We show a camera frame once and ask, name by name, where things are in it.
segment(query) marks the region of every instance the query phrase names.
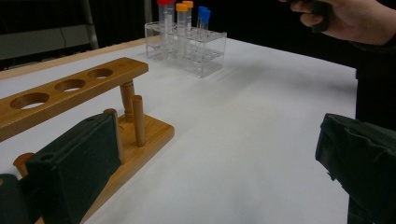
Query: wooden base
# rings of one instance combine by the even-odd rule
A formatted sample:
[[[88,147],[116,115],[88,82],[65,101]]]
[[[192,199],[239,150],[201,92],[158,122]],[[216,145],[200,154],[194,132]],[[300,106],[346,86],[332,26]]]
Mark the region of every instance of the wooden base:
[[[146,144],[143,147],[138,147],[135,141],[134,123],[126,122],[125,116],[121,116],[119,117],[119,126],[125,163],[110,177],[105,188],[81,220],[81,223],[93,215],[175,135],[173,126],[146,115]]]

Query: black object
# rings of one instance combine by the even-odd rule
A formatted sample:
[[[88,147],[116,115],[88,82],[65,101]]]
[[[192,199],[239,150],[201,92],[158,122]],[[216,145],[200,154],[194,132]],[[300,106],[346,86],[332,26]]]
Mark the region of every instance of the black object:
[[[396,132],[326,114],[316,159],[376,224],[396,223]]]
[[[46,223],[79,223],[120,166],[113,114],[83,120],[27,160]]]
[[[84,119],[27,160],[20,181],[0,175],[0,223],[79,223],[120,167],[114,120]]]
[[[33,223],[15,175],[0,175],[0,223]]]
[[[314,34],[319,34],[326,31],[329,28],[329,20],[327,14],[331,9],[331,5],[318,0],[303,0],[303,2],[312,2],[312,13],[323,16],[323,21],[312,26],[311,31]]]

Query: table surface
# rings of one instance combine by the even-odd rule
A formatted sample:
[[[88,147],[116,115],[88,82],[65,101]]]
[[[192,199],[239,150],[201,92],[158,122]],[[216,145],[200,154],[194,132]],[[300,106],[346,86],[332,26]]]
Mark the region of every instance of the table surface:
[[[355,69],[227,39],[223,68],[199,78],[139,45],[3,78],[0,98],[119,57],[148,63],[135,93],[176,134],[86,223],[347,223],[315,150],[326,113],[354,117]],[[123,113],[118,88],[0,143],[0,174],[106,108]]]

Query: red cap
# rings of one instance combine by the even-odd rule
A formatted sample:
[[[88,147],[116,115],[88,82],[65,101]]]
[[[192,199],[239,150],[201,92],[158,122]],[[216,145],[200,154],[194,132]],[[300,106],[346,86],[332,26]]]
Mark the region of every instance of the red cap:
[[[168,5],[169,0],[157,0],[158,5]]]

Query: wooden peg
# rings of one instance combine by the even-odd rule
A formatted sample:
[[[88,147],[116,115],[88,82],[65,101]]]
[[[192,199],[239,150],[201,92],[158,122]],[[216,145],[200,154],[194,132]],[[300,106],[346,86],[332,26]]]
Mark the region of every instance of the wooden peg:
[[[125,82],[120,85],[122,104],[125,109],[125,120],[129,123],[134,122],[134,109],[133,104],[131,102],[132,97],[134,96],[134,82]]]
[[[136,136],[136,144],[138,147],[143,147],[146,144],[146,135],[142,96],[134,95],[132,97],[132,103],[134,105],[134,135]]]
[[[109,108],[109,109],[106,109],[104,111],[104,113],[112,113],[114,115],[114,124],[116,126],[117,142],[119,145],[119,157],[120,157],[121,164],[124,164],[126,162],[126,157],[125,157],[125,153],[124,153],[124,149],[123,149],[122,141],[121,141],[121,137],[120,137],[120,124],[119,124],[119,116],[117,114],[117,110],[114,108]]]
[[[18,172],[20,172],[22,177],[27,176],[27,169],[26,169],[26,161],[31,158],[35,153],[33,152],[27,152],[24,154],[21,154],[15,161],[12,163],[15,167],[17,167]]]

